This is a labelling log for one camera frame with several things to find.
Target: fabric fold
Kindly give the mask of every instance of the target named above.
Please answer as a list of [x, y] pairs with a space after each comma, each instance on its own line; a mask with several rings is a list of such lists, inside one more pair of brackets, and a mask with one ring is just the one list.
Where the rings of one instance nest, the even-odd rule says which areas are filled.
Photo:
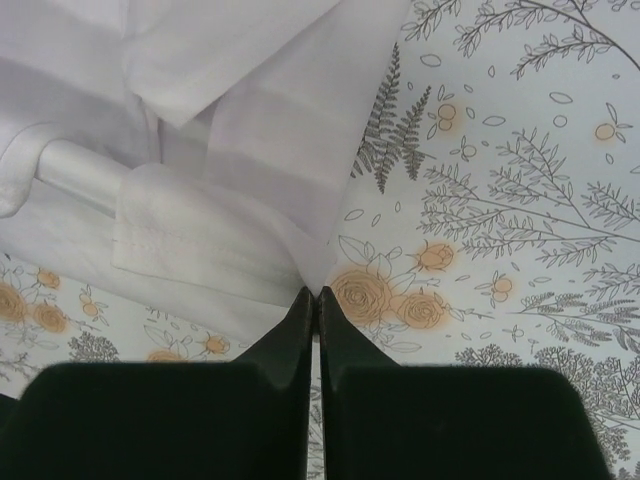
[[113, 265], [255, 301], [291, 304], [303, 279], [318, 292], [333, 255], [279, 212], [162, 165], [131, 172], [118, 197]]
[[[2, 122], [3, 130], [9, 130], [11, 123]], [[27, 201], [40, 154], [57, 139], [74, 137], [59, 124], [42, 122], [18, 129], [6, 140], [0, 153], [0, 218], [15, 215]]]
[[213, 117], [207, 181], [328, 242], [408, 7], [343, 0], [232, 88]]
[[129, 0], [129, 88], [182, 126], [339, 2]]

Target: botanical print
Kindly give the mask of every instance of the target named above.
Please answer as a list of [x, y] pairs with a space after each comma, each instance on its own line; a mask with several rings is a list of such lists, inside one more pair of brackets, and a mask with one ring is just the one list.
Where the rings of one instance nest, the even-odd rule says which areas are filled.
[[402, 256], [400, 246], [377, 253], [372, 243], [346, 236], [339, 237], [339, 245], [351, 266], [330, 282], [331, 288], [347, 318], [383, 351], [419, 350], [417, 343], [396, 340], [397, 333], [408, 329], [430, 330], [450, 319], [489, 317], [473, 307], [454, 306], [435, 291], [439, 280], [426, 274], [444, 273], [451, 265], [454, 252], [446, 244], [425, 242], [418, 254], [405, 255], [414, 266], [399, 274], [393, 263]]
[[248, 347], [8, 255], [0, 261], [0, 334], [0, 393], [10, 396], [54, 363], [228, 361]]
[[80, 302], [82, 302], [82, 312], [91, 318], [93, 322], [102, 322], [103, 325], [109, 326], [109, 322], [104, 316], [104, 310], [109, 308], [108, 305], [102, 302], [96, 302], [91, 298], [91, 286], [87, 285], [82, 290], [82, 293], [78, 296]]
[[31, 364], [28, 353], [17, 353], [9, 357], [0, 350], [0, 379], [10, 382], [11, 376], [18, 374], [24, 380], [31, 380], [39, 371], [40, 368]]
[[73, 337], [69, 342], [72, 362], [104, 363], [118, 362], [118, 349], [107, 337], [82, 332], [80, 337]]
[[307, 437], [307, 480], [321, 480], [325, 478], [325, 473], [319, 343], [314, 342], [312, 347], [309, 436]]
[[[542, 35], [542, 41], [538, 45], [524, 44], [524, 55], [520, 58], [516, 67], [511, 72], [518, 79], [522, 78], [528, 68], [536, 72], [547, 65], [547, 62], [556, 58], [571, 56], [578, 61], [584, 58], [590, 63], [596, 55], [602, 55], [611, 49], [617, 50], [638, 70], [638, 61], [611, 36], [603, 30], [599, 30], [592, 23], [594, 6], [604, 0], [554, 0], [553, 2], [539, 2], [533, 0], [515, 0], [508, 2], [495, 2], [504, 4], [504, 7], [495, 7], [492, 0], [484, 0], [477, 9], [474, 25], [456, 26], [459, 37], [454, 45], [465, 57], [471, 57], [480, 47], [483, 35], [490, 31], [502, 32], [511, 28], [524, 28], [528, 30], [532, 25], [553, 24], [549, 29], [559, 25], [561, 28], [553, 28], [553, 32]], [[620, 12], [628, 6], [632, 10], [640, 10], [640, 3], [608, 0], [612, 12]], [[440, 25], [443, 14], [459, 16], [460, 0], [433, 0], [433, 5], [420, 1], [414, 4], [416, 19], [406, 23], [403, 30], [409, 32], [405, 40], [428, 40], [432, 32]]]
[[330, 282], [400, 363], [561, 371], [619, 479], [640, 478], [639, 22], [630, 0], [414, 1]]
[[490, 297], [489, 303], [492, 308], [496, 308], [496, 303], [503, 303], [509, 299], [509, 294], [513, 290], [513, 282], [509, 280], [505, 273], [493, 272], [493, 278], [489, 283], [482, 283], [476, 290], [483, 290], [481, 295]]

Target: gray plant illustration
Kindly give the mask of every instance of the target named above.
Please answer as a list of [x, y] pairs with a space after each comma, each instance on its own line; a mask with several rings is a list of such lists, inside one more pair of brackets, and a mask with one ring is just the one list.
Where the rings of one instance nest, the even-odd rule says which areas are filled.
[[618, 269], [611, 263], [605, 263], [600, 268], [592, 268], [585, 272], [585, 282], [596, 279], [587, 293], [597, 297], [613, 300], [622, 294], [625, 296], [640, 295], [640, 264], [632, 263], [625, 269]]
[[29, 362], [29, 354], [21, 352], [8, 357], [0, 350], [0, 378], [11, 381], [9, 373], [17, 373], [26, 380], [31, 380], [40, 369]]
[[514, 353], [504, 352], [492, 343], [476, 350], [466, 348], [456, 353], [456, 360], [469, 367], [521, 367], [522, 359]]
[[636, 464], [635, 472], [632, 474], [627, 469], [621, 468], [618, 475], [614, 476], [617, 480], [640, 480], [640, 462]]
[[396, 44], [389, 70], [380, 85], [376, 102], [367, 123], [351, 176], [373, 173], [381, 193], [384, 193], [391, 170], [403, 160], [409, 178], [418, 179], [424, 160], [434, 158], [419, 150], [419, 130], [431, 87], [398, 118], [397, 94], [400, 92], [400, 49]]
[[311, 385], [307, 480], [324, 478], [324, 440], [322, 433], [322, 394], [319, 385]]
[[[539, 139], [536, 129], [513, 135], [515, 142], [497, 147], [506, 165], [491, 170], [486, 196], [458, 165], [427, 168], [424, 177], [431, 187], [419, 225], [424, 233], [462, 239], [461, 251], [473, 258], [537, 249], [536, 260], [547, 267], [595, 263], [600, 251], [611, 252], [618, 242], [640, 243], [624, 231], [640, 217], [632, 200], [612, 186], [588, 184], [591, 195], [583, 196], [582, 211], [570, 177], [562, 172], [566, 157], [558, 155], [559, 145], [549, 143], [549, 134]], [[563, 234], [561, 227], [573, 233]]]
[[106, 337], [82, 332], [80, 338], [73, 337], [69, 342], [70, 359], [73, 362], [118, 362], [118, 350]]
[[[491, 0], [485, 0], [478, 8], [474, 25], [456, 27], [460, 36], [454, 44], [465, 57], [471, 57], [479, 48], [483, 35], [492, 30], [502, 32], [514, 27], [529, 29], [534, 24], [569, 23], [573, 25], [573, 31], [564, 38], [559, 39], [550, 33], [543, 35], [536, 46], [525, 44], [525, 54], [511, 73], [520, 79], [528, 68], [540, 71], [554, 57], [574, 56], [578, 61], [584, 58], [586, 63], [590, 63], [596, 55], [605, 54], [610, 49], [618, 50], [640, 70], [640, 64], [634, 57], [588, 18], [587, 14], [598, 1], [556, 0], [547, 5], [533, 0], [515, 0], [505, 3], [504, 9], [498, 11]], [[612, 10], [620, 11], [621, 3], [613, 3]]]
[[546, 292], [525, 297], [518, 315], [536, 315], [551, 320], [547, 333], [562, 342], [570, 339], [590, 347], [615, 338], [624, 350], [640, 354], [640, 308], [634, 300], [587, 302], [584, 295]]

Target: leaf drawing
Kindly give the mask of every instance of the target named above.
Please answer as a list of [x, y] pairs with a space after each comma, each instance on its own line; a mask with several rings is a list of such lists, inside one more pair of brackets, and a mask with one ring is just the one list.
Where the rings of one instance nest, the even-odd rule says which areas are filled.
[[474, 25], [456, 27], [460, 36], [454, 41], [454, 45], [457, 45], [465, 57], [471, 57], [479, 48], [483, 35], [491, 30], [502, 32], [514, 27], [528, 30], [534, 24], [562, 21], [573, 24], [571, 35], [559, 39], [550, 33], [544, 35], [537, 46], [524, 45], [525, 54], [511, 72], [512, 75], [520, 79], [530, 67], [540, 71], [553, 57], [566, 58], [572, 55], [578, 61], [584, 59], [586, 63], [590, 63], [596, 55], [605, 54], [612, 48], [622, 53], [640, 70], [640, 64], [622, 45], [596, 28], [587, 18], [586, 13], [595, 1], [556, 0], [553, 5], [547, 5], [534, 0], [513, 0], [507, 1], [503, 10], [496, 10], [491, 0], [485, 0], [478, 8]]
[[[570, 177], [562, 171], [566, 157], [558, 154], [559, 145], [550, 143], [550, 135], [540, 136], [533, 129], [513, 132], [513, 137], [514, 141], [496, 147], [506, 165], [490, 172], [493, 183], [487, 196], [476, 193], [470, 175], [462, 176], [457, 165], [427, 169], [430, 186], [422, 198], [423, 219], [418, 228], [461, 239], [461, 251], [473, 258], [500, 258], [525, 247], [539, 249], [536, 260], [547, 267], [594, 263], [599, 252], [611, 252], [622, 240], [640, 243], [640, 238], [621, 231], [638, 219], [629, 196], [611, 186], [588, 184], [591, 196], [584, 204], [588, 220], [575, 201]], [[564, 214], [532, 208], [542, 203]], [[592, 224], [594, 219], [604, 220], [604, 225]], [[571, 227], [577, 234], [560, 233], [556, 226]]]
[[389, 136], [402, 149], [405, 167], [411, 180], [418, 179], [420, 165], [426, 158], [424, 153], [417, 150], [420, 146], [418, 128], [424, 115], [424, 108], [429, 101], [430, 93], [431, 87], [427, 87], [420, 100], [411, 107], [410, 111], [407, 110], [405, 116], [400, 119]]
[[443, 14], [453, 14], [456, 17], [460, 14], [461, 0], [435, 0], [433, 4], [431, 7], [427, 2], [421, 1], [413, 5], [417, 18], [402, 26], [402, 31], [407, 32], [405, 41], [421, 38], [428, 40], [440, 26]]
[[355, 238], [345, 237], [340, 235], [338, 237], [338, 244], [345, 257], [351, 260], [356, 265], [362, 267], [369, 265], [371, 259], [365, 253], [365, 244]]

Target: fern illustration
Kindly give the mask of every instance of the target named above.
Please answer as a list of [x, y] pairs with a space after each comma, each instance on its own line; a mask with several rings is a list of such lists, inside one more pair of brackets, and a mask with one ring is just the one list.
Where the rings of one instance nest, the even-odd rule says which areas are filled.
[[431, 94], [427, 87], [422, 96], [399, 121], [397, 118], [397, 94], [400, 85], [400, 48], [394, 46], [391, 64], [385, 80], [380, 85], [373, 111], [358, 148], [351, 176], [373, 173], [380, 193], [384, 194], [389, 174], [401, 161], [412, 180], [426, 158], [435, 157], [419, 150], [420, 126]]
[[378, 148], [384, 149], [382, 151], [382, 155], [376, 162], [374, 169], [376, 182], [378, 184], [378, 188], [380, 189], [380, 193], [384, 193], [387, 185], [387, 179], [389, 178], [389, 173], [391, 172], [391, 169], [396, 165], [396, 163], [398, 163], [398, 161], [400, 160], [401, 150], [399, 146], [385, 140], [374, 141], [374, 144]]
[[369, 117], [365, 135], [369, 137], [380, 137], [385, 133], [391, 133], [393, 127], [394, 112], [400, 92], [400, 47], [396, 43], [393, 46], [391, 65], [385, 80], [380, 85], [373, 111]]
[[389, 136], [391, 141], [401, 148], [405, 167], [411, 180], [418, 179], [420, 165], [426, 158], [426, 155], [418, 150], [420, 146], [418, 129], [420, 128], [420, 122], [422, 122], [422, 116], [429, 101], [430, 93], [431, 87], [427, 87], [420, 100], [411, 107], [411, 110], [407, 110], [406, 115], [396, 123], [393, 132]]
[[[351, 176], [356, 177], [356, 173], [363, 175], [363, 167], [367, 172], [372, 172], [376, 168], [377, 176], [381, 176], [383, 169], [390, 171], [393, 165], [389, 166], [390, 158], [384, 158], [386, 153], [386, 146], [380, 142], [383, 134], [389, 134], [393, 131], [394, 123], [393, 119], [396, 118], [396, 102], [398, 101], [398, 93], [400, 89], [400, 47], [396, 43], [393, 46], [393, 53], [391, 55], [391, 64], [389, 65], [385, 79], [378, 88], [378, 94], [376, 95], [376, 101], [373, 105], [373, 109], [367, 122], [367, 127], [364, 132], [360, 147], [358, 148], [358, 154], [353, 164], [353, 170]], [[383, 161], [387, 166], [378, 166], [378, 158], [382, 156]]]
[[577, 54], [578, 61], [584, 57], [586, 63], [591, 63], [596, 54], [607, 53], [611, 43], [593, 30], [589, 31], [590, 39], [584, 38], [584, 31], [580, 25], [575, 25], [573, 33], [561, 41], [553, 35], [544, 35], [542, 43], [537, 47], [525, 45], [525, 55], [518, 62], [517, 67], [511, 72], [519, 80], [524, 76], [527, 67], [533, 67], [539, 72], [554, 56], [561, 58], [569, 54]]
[[408, 32], [406, 41], [420, 38], [428, 40], [440, 26], [442, 14], [460, 15], [461, 0], [434, 0], [433, 7], [426, 2], [416, 2], [413, 6], [416, 20], [407, 22], [402, 26], [403, 32]]

